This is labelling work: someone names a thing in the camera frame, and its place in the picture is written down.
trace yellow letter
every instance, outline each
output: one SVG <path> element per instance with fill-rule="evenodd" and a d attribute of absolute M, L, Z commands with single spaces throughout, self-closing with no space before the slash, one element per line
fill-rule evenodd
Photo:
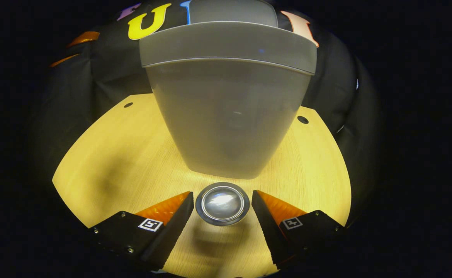
<path fill-rule="evenodd" d="M 164 18 L 166 17 L 166 8 L 169 6 L 171 4 L 165 4 L 152 10 L 154 13 L 154 22 L 148 28 L 141 28 L 142 20 L 147 14 L 141 14 L 129 21 L 128 37 L 130 39 L 141 39 L 159 30 L 163 26 Z"/>

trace wooden table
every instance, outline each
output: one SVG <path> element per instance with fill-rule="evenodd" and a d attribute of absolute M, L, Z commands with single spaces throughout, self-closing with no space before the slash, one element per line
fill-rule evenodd
<path fill-rule="evenodd" d="M 252 197 L 261 190 L 306 211 L 323 210 L 345 225 L 351 189 L 346 166 L 316 111 L 301 107 L 283 142 L 253 180 L 192 172 L 184 164 L 153 94 L 131 95 L 73 144 L 53 176 L 59 195 L 87 227 L 114 213 L 137 213 L 185 191 L 227 181 Z M 164 271 L 185 277 L 255 278 L 277 271 L 255 212 L 216 227 L 190 216 Z"/>

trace dark background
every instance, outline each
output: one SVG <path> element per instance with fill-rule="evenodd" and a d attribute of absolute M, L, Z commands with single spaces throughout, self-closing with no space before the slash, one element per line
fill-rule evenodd
<path fill-rule="evenodd" d="M 114 276 L 129 270 L 88 247 L 83 224 L 52 184 L 32 182 L 24 126 L 48 65 L 64 46 L 137 2 L 0 3 L 0 270 L 49 271 L 50 276 L 64 271 Z M 387 115 L 382 189 L 348 229 L 340 255 L 325 264 L 308 261 L 294 271 L 449 276 L 452 3 L 283 2 L 317 20 L 361 59 Z"/>

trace hole in table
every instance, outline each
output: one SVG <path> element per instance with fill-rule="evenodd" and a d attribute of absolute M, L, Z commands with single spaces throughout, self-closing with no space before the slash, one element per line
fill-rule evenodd
<path fill-rule="evenodd" d="M 300 122 L 304 123 L 304 124 L 308 124 L 309 120 L 307 120 L 307 118 L 305 118 L 304 116 L 298 116 L 297 118 Z"/>

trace orange letter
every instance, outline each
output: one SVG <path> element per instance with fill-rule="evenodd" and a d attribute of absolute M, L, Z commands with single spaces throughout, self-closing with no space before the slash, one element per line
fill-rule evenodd
<path fill-rule="evenodd" d="M 287 11 L 281 11 L 281 13 L 288 17 L 289 21 L 291 22 L 291 28 L 293 28 L 293 33 L 301 35 L 302 37 L 306 37 L 311 42 L 316 44 L 317 47 L 319 47 L 318 42 L 316 42 L 314 37 L 312 37 L 312 33 L 310 32 L 309 21 Z"/>

